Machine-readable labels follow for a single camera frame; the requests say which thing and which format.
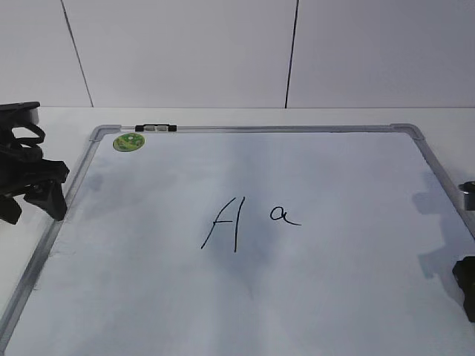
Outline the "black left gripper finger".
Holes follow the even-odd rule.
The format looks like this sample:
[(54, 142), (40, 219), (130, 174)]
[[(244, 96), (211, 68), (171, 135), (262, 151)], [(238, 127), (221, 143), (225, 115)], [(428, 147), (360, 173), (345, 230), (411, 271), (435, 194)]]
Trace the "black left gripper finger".
[(47, 180), (30, 186), (24, 200), (45, 211), (56, 221), (62, 221), (67, 212), (67, 205), (59, 182)]
[(0, 199), (0, 218), (1, 220), (15, 225), (22, 214), (22, 208), (12, 197), (1, 196)]

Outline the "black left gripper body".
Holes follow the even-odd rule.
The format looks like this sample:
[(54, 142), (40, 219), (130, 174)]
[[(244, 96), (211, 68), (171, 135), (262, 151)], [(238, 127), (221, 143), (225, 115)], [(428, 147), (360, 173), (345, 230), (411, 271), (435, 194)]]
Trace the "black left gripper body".
[(25, 195), (27, 189), (47, 180), (65, 183), (70, 172), (63, 161), (48, 160), (39, 147), (45, 132), (37, 125), (22, 124), (34, 137), (17, 138), (12, 128), (1, 128), (1, 196)]

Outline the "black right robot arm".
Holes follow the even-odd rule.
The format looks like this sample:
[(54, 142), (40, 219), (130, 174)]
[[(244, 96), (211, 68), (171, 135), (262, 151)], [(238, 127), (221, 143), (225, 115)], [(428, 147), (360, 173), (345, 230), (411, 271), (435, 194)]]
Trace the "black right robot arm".
[[(459, 190), (465, 195), (465, 210), (474, 211), (474, 181), (459, 185)], [(468, 320), (474, 323), (474, 256), (467, 256), (457, 261), (452, 273), (464, 295), (463, 309)]]

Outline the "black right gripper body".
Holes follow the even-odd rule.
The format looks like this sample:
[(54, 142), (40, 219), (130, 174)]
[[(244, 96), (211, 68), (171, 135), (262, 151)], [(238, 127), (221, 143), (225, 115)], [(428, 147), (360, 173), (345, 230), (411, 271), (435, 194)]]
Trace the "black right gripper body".
[(456, 262), (452, 273), (464, 294), (463, 309), (470, 322), (474, 322), (474, 256)]

